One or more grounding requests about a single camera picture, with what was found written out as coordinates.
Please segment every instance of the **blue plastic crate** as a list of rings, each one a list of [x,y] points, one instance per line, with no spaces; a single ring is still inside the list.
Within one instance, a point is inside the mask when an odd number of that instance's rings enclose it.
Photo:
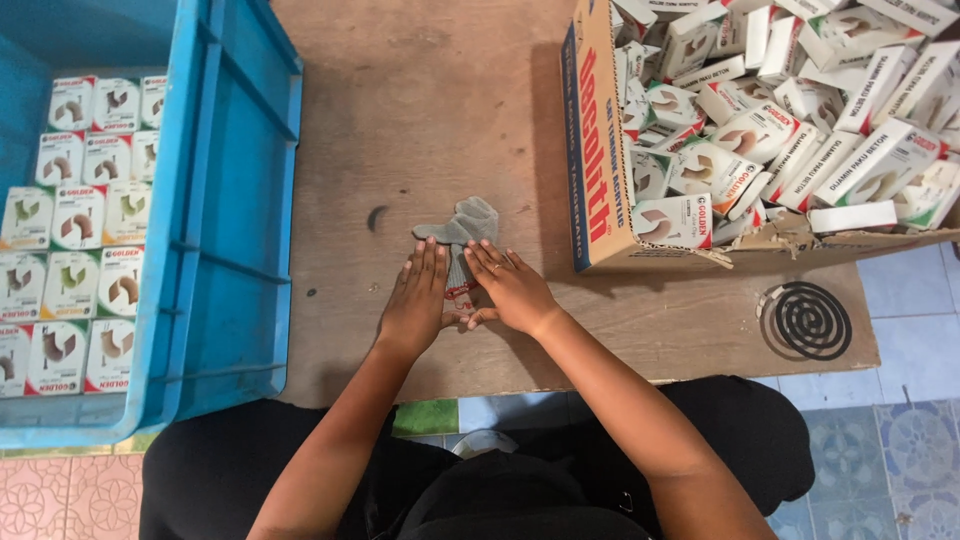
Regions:
[[[92,445],[286,382],[302,62],[266,0],[0,5],[0,193],[57,76],[168,65],[127,394],[0,400],[0,447]]]

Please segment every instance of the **wooden table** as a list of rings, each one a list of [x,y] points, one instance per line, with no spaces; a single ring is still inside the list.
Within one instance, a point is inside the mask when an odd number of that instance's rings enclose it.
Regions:
[[[573,274],[559,60],[573,5],[274,0],[305,64],[281,399],[332,403],[372,343],[414,245],[410,230],[447,221],[469,195],[500,212],[499,244],[540,270],[560,303],[649,380],[879,364],[853,264],[695,281]],[[368,217],[380,206],[372,232]],[[762,339],[758,296],[797,278],[824,286],[850,313],[853,343],[843,357],[788,361]],[[399,398],[570,388],[533,340],[490,325],[444,330]]]

